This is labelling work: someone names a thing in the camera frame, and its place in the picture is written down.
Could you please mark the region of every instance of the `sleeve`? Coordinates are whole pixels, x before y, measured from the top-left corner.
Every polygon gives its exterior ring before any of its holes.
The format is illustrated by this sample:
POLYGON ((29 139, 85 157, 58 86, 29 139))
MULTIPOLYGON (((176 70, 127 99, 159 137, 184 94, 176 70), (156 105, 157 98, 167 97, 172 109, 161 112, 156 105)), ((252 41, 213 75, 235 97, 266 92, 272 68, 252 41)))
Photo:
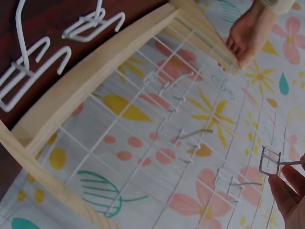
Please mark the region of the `sleeve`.
POLYGON ((276 14, 287 13, 295 0, 260 0, 263 5, 268 7, 272 12, 276 14))

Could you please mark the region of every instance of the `wooden frame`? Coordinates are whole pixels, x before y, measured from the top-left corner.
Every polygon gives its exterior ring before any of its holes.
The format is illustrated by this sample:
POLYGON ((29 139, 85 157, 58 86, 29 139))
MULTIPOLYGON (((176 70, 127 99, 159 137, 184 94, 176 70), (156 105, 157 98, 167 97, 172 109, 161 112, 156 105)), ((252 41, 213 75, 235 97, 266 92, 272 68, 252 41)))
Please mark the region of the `wooden frame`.
POLYGON ((190 40, 231 73, 238 72, 235 56, 226 48, 211 23, 197 9, 192 0, 171 0, 142 19, 119 32, 65 74, 16 124, 12 132, 0 123, 0 142, 9 153, 42 186, 63 204, 101 229, 119 228, 112 220, 98 214, 81 198, 68 190, 34 158, 49 137, 67 117, 98 87, 115 68, 155 34, 171 24, 179 33, 189 28, 199 32, 190 40))

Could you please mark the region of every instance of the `pink dot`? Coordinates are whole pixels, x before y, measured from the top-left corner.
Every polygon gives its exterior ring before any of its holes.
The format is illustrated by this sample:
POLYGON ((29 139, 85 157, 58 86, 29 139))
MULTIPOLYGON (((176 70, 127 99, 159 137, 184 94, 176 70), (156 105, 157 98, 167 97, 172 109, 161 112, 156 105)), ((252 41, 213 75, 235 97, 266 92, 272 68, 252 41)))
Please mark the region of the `pink dot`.
POLYGON ((132 158, 132 154, 128 151, 121 151, 116 156, 122 161, 129 161, 132 158))
POLYGON ((149 138, 150 138, 152 141, 154 141, 154 140, 160 141, 160 140, 161 140, 160 137, 158 137, 158 139, 157 139, 157 133, 156 133, 156 132, 151 132, 151 133, 149 134, 149 138))
POLYGON ((135 148, 141 148, 143 146, 143 142, 137 137, 130 137, 128 138, 127 142, 128 145, 135 148))
MULTIPOLYGON (((172 139, 171 143, 175 144, 176 143, 176 139, 172 139)), ((178 141, 177 144, 176 144, 177 147, 180 147, 181 145, 182 145, 181 141, 178 141)))
POLYGON ((171 149, 161 149, 160 151, 156 152, 156 159, 160 163, 168 165, 168 164, 172 163, 173 160, 176 160, 176 155, 171 149))
MULTIPOLYGON (((142 162, 142 158, 140 158, 140 159, 138 160, 138 164, 141 163, 141 162, 142 162)), ((146 159, 142 162, 141 166, 142 166, 142 167, 145 167, 145 166, 150 166, 151 164, 152 164, 152 160, 151 160, 150 158, 146 158, 146 159)))
POLYGON ((82 110, 84 108, 84 103, 81 103, 76 109, 75 111, 73 111, 72 116, 78 116, 82 110))
POLYGON ((115 142, 116 142, 116 140, 115 140, 115 137, 114 137, 114 136, 107 135, 107 136, 105 136, 105 138, 104 138, 104 143, 113 144, 113 143, 115 143, 115 142))

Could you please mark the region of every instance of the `yellow dot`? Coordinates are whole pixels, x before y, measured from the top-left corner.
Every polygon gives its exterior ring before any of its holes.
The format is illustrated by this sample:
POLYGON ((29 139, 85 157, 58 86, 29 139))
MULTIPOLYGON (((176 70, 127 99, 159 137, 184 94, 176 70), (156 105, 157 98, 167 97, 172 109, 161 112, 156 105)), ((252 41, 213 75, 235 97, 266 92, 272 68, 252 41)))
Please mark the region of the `yellow dot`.
POLYGON ((48 145, 53 145, 53 144, 55 143, 56 139, 57 139, 57 133, 53 134, 53 135, 49 138, 49 140, 47 141, 47 144, 48 144, 48 145))
POLYGON ((23 202, 26 197, 27 197, 27 193, 24 190, 20 190, 17 194, 17 200, 19 202, 23 202))
POLYGON ((246 222, 246 216, 241 217, 239 222, 240 226, 243 226, 245 222, 246 222))
POLYGON ((262 206, 263 206, 263 202, 262 202, 262 200, 260 200, 260 201, 259 201, 259 204, 258 204, 258 208, 259 208, 259 209, 262 209, 262 206))
POLYGON ((35 183, 36 180, 35 180, 34 177, 32 177, 31 174, 28 173, 28 175, 27 175, 27 181, 28 181, 30 184, 33 184, 33 183, 35 183))
POLYGON ((38 152, 38 154, 35 156, 35 159, 38 160, 42 155, 42 149, 38 152))
POLYGON ((41 204, 43 200, 44 200, 44 191, 39 188, 35 191, 35 201, 36 203, 41 204))
POLYGON ((253 142, 253 134, 251 132, 248 133, 248 139, 250 142, 253 142))
POLYGON ((258 154, 258 147, 257 147, 257 146, 254 146, 253 152, 254 152, 255 154, 258 154))
POLYGON ((262 140, 261 140, 261 138, 260 138, 260 137, 257 137, 257 143, 258 143, 259 145, 261 145, 261 144, 262 144, 262 140))
POLYGON ((250 150, 245 149, 245 150, 244 150, 244 154, 246 154, 246 156, 249 156, 249 155, 250 155, 250 150))
POLYGON ((257 126, 258 126, 256 121, 253 121, 252 125, 253 125, 253 127, 254 127, 255 129, 256 129, 257 126))
POLYGON ((301 72, 299 73, 299 76, 300 76, 300 78, 304 78, 304 77, 305 77, 305 71, 301 71, 301 72))
POLYGON ((66 153, 62 148, 55 148, 50 154, 49 163, 53 169, 60 170, 66 164, 66 153))

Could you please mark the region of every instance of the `hand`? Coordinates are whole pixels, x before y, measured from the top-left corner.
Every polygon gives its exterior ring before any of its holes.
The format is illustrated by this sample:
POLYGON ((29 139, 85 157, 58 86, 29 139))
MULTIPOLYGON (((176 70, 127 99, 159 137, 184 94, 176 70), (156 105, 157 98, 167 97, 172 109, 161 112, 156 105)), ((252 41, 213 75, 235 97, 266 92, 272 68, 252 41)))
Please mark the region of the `hand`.
POLYGON ((284 166, 282 173, 295 191, 278 175, 269 177, 269 184, 285 229, 305 229, 305 177, 291 166, 284 166))
POLYGON ((251 8, 234 23, 226 45, 236 55, 242 70, 261 51, 277 18, 260 0, 254 0, 251 8))

